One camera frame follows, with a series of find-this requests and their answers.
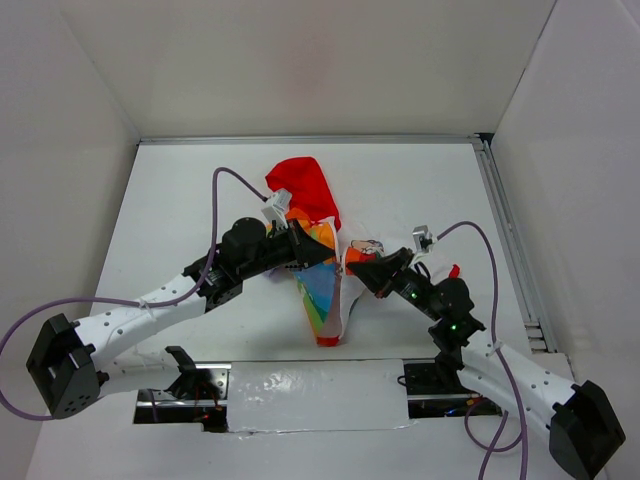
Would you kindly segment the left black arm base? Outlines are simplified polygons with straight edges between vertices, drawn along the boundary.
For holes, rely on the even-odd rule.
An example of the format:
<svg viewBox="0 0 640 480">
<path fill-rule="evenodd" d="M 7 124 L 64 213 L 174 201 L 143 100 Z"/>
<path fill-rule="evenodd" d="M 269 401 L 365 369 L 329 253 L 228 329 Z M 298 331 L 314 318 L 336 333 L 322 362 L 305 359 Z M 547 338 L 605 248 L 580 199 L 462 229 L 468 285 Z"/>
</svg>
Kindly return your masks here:
<svg viewBox="0 0 640 480">
<path fill-rule="evenodd" d="M 194 361 L 179 346 L 164 352 L 175 361 L 177 375 L 164 388 L 138 391 L 133 423 L 198 424 L 204 432 L 226 433 L 231 364 Z"/>
</svg>

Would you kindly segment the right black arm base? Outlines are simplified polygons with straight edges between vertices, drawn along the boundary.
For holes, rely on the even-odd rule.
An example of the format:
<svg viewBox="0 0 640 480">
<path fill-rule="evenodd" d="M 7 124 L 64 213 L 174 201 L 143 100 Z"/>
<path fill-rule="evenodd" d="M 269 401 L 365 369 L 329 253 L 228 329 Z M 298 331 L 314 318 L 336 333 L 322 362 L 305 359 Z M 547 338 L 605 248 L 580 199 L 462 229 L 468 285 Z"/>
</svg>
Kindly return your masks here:
<svg viewBox="0 0 640 480">
<path fill-rule="evenodd" d="M 404 359 L 397 383 L 405 389 L 410 419 L 501 416 L 501 409 L 463 387 L 433 358 Z"/>
</svg>

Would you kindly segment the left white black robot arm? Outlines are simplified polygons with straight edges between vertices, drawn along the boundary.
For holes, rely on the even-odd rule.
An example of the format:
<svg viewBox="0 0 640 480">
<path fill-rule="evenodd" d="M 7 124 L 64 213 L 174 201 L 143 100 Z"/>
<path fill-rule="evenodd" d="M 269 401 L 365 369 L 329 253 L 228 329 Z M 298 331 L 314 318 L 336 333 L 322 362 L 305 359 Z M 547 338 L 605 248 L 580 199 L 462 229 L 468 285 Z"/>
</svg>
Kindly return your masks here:
<svg viewBox="0 0 640 480">
<path fill-rule="evenodd" d="M 160 377 L 176 399 L 196 390 L 195 366 L 184 350 L 169 346 L 140 360 L 125 352 L 182 321 L 197 318 L 242 292 L 244 281 L 280 267 L 303 270 L 333 258 L 335 249 L 297 220 L 267 228 L 245 217 L 224 233 L 209 254 L 129 306 L 70 321 L 63 314 L 45 321 L 26 367 L 50 416 L 69 418 L 134 380 Z"/>
</svg>

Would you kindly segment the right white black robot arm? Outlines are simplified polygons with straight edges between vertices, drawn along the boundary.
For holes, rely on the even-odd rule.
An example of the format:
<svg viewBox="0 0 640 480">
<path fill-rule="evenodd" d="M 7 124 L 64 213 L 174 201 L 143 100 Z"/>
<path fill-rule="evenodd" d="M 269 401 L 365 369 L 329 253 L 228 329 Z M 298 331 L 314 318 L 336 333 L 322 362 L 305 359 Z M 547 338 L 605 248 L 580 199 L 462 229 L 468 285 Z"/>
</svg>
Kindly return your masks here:
<svg viewBox="0 0 640 480">
<path fill-rule="evenodd" d="M 465 281 L 451 275 L 433 282 L 407 248 L 347 265 L 378 298 L 398 294 L 434 320 L 436 379 L 448 392 L 463 387 L 523 418 L 548 445 L 555 462 L 574 479 L 595 478 L 626 440 L 605 391 L 577 384 L 543 368 L 492 337 L 472 315 Z"/>
</svg>

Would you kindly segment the rainbow white red kids jacket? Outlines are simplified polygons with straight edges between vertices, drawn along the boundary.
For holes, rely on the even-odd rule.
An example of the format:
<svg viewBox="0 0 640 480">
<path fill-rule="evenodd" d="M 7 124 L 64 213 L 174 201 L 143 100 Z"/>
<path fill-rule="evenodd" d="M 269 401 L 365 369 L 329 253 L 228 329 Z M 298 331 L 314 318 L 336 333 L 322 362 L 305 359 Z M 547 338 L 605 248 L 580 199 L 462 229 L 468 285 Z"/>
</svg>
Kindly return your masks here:
<svg viewBox="0 0 640 480">
<path fill-rule="evenodd" d="M 333 250 L 333 256 L 293 277 L 316 344 L 339 345 L 365 286 L 349 270 L 351 262 L 385 255 L 384 243 L 359 222 L 342 221 L 320 165 L 313 157 L 293 157 L 277 163 L 265 177 L 268 188 L 289 192 L 285 217 L 297 220 L 305 233 Z"/>
</svg>

